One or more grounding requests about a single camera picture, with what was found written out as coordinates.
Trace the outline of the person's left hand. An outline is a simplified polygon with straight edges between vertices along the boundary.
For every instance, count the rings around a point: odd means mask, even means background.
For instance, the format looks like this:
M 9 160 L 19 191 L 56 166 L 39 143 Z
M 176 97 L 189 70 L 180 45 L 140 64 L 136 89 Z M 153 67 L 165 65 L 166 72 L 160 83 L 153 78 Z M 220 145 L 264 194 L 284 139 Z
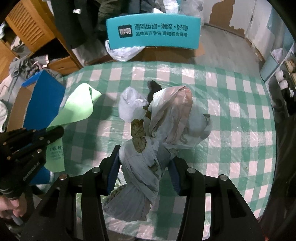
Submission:
M 25 215 L 27 212 L 27 201 L 25 194 L 23 193 L 19 199 L 10 200 L 1 195 L 0 200 L 0 216 L 3 219 L 11 219 L 10 211 L 15 217 Z

